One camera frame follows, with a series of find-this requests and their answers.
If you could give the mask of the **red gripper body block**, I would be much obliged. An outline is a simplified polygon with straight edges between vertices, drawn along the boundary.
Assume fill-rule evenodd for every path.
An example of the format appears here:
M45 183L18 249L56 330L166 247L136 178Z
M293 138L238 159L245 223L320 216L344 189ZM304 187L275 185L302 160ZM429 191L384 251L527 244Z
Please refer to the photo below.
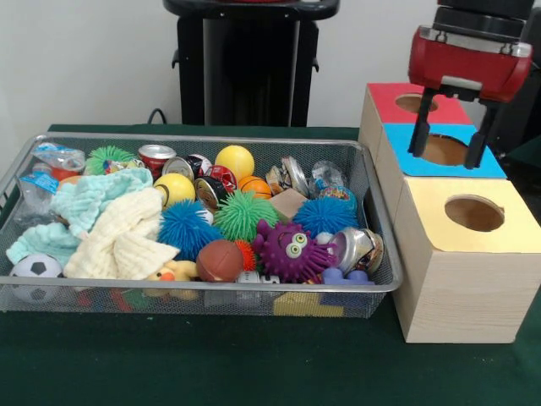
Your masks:
M500 42L421 25L413 35L411 83L474 91L480 99L509 102L522 88L533 61L525 42Z

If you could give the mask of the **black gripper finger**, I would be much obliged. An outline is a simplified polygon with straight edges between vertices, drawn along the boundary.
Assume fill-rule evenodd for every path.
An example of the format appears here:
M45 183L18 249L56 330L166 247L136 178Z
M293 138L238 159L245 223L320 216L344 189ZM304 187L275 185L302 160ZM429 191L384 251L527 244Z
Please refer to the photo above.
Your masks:
M436 95L436 90L429 87L424 88L419 104L413 135L408 147L408 152L415 157L421 157L424 154L429 137L429 114L437 110L439 107L434 101Z
M480 128L473 134L468 145L464 162L464 167L466 169L480 167L485 148L492 135L492 127L495 124L501 106L501 103L497 101L481 101L480 103L486 107L486 112Z

